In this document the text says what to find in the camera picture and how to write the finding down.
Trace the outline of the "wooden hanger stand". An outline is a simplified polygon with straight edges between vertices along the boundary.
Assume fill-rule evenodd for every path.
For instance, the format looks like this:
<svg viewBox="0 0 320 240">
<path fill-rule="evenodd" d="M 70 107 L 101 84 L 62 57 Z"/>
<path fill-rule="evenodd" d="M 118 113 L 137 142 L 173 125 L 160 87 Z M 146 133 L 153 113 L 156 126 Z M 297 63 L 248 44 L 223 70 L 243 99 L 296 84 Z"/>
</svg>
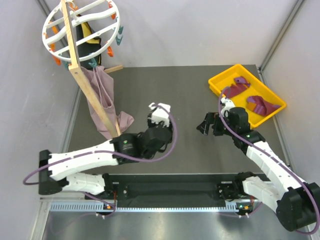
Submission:
<svg viewBox="0 0 320 240">
<path fill-rule="evenodd" d="M 101 122 L 109 131 L 112 138 L 118 137 L 121 134 L 119 127 L 117 127 L 118 122 L 116 121 L 116 123 L 113 124 L 112 121 L 109 119 L 108 114 L 105 112 L 94 90 L 92 89 L 91 84 L 89 83 L 89 80 L 87 79 L 87 77 L 85 76 L 85 74 L 81 69 L 78 48 L 76 47 L 74 34 L 73 34 L 73 26 L 72 26 L 69 5 L 65 0 L 61 0 L 60 2 L 61 2 L 61 9 L 63 14 L 65 30 L 66 30 L 67 43 L 69 47 L 69 54 L 70 54 L 70 65 L 68 67 L 68 70 L 70 71 L 76 83 L 84 93 L 86 99 L 89 101 L 89 103 L 93 107 L 94 111 L 99 116 Z"/>
</svg>

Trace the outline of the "pink sock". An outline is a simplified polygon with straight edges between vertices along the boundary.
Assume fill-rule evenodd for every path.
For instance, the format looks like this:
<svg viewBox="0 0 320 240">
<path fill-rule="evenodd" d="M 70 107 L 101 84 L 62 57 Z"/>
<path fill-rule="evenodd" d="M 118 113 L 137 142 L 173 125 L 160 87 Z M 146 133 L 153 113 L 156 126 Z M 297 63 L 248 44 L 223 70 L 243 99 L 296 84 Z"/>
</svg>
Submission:
<svg viewBox="0 0 320 240">
<path fill-rule="evenodd" d="M 123 133 L 133 124 L 134 117 L 124 111 L 116 113 L 114 79 L 105 73 L 104 69 L 103 66 L 97 66 L 91 70 L 81 68 L 110 121 L 113 125 L 118 124 L 120 132 Z"/>
</svg>

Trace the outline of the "white round clip hanger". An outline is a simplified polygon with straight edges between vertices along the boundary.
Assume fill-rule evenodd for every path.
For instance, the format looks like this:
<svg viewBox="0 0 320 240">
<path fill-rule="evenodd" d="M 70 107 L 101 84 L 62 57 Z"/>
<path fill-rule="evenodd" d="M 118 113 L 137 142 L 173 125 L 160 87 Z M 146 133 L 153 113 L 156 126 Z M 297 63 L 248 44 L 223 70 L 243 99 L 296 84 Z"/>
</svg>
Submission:
<svg viewBox="0 0 320 240">
<path fill-rule="evenodd" d="M 112 44 L 121 44 L 124 28 L 115 2 L 95 0 L 82 7 L 77 6 L 73 0 L 66 2 L 81 65 L 87 69 L 101 65 L 103 53 L 112 58 Z M 71 63 L 61 2 L 48 14 L 41 38 L 57 65 Z"/>
</svg>

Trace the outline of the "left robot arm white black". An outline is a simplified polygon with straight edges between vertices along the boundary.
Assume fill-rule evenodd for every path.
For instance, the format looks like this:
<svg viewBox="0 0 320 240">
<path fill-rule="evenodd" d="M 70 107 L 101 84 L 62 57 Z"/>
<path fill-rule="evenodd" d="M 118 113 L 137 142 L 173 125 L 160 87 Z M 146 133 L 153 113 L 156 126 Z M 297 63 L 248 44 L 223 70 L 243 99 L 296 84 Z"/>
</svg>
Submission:
<svg viewBox="0 0 320 240">
<path fill-rule="evenodd" d="M 172 142 L 170 120 L 148 119 L 144 132 L 124 133 L 101 144 L 67 153 L 39 153 L 38 193 L 42 196 L 62 191 L 86 192 L 109 198 L 114 191 L 109 174 L 87 174 L 87 170 L 152 160 Z"/>
</svg>

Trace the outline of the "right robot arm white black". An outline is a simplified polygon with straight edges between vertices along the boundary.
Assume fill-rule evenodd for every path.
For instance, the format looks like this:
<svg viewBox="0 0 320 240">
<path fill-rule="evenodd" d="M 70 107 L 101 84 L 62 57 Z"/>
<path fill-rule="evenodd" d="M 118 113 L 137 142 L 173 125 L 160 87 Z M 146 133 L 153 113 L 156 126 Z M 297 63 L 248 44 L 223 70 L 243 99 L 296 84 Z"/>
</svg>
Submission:
<svg viewBox="0 0 320 240">
<path fill-rule="evenodd" d="M 196 128 L 201 134 L 228 135 L 234 145 L 253 161 L 271 181 L 265 183 L 252 172 L 241 172 L 233 180 L 233 192 L 239 198 L 252 196 L 268 206 L 289 232 L 314 224 L 320 227 L 320 187 L 298 177 L 272 151 L 265 138 L 251 129 L 249 116 L 242 107 L 208 112 Z"/>
</svg>

